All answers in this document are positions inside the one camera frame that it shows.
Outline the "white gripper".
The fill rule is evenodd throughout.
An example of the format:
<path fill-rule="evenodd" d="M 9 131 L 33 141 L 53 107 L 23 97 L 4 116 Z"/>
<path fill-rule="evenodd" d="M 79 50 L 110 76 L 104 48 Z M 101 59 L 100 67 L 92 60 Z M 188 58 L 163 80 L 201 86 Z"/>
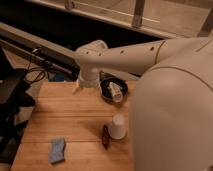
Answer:
<path fill-rule="evenodd" d="M 99 84 L 99 70 L 97 68 L 81 69 L 78 77 L 78 82 L 81 87 L 92 88 Z M 76 86 L 72 94 L 80 91 L 81 87 Z"/>

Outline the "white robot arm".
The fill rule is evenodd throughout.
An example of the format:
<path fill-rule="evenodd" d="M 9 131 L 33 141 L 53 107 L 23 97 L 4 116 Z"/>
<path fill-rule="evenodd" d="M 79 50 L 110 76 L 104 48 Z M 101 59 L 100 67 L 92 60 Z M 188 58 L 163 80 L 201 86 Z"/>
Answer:
<path fill-rule="evenodd" d="M 75 50 L 83 73 L 110 68 L 140 76 L 131 99 L 135 171 L 213 171 L 213 38 L 164 39 Z"/>

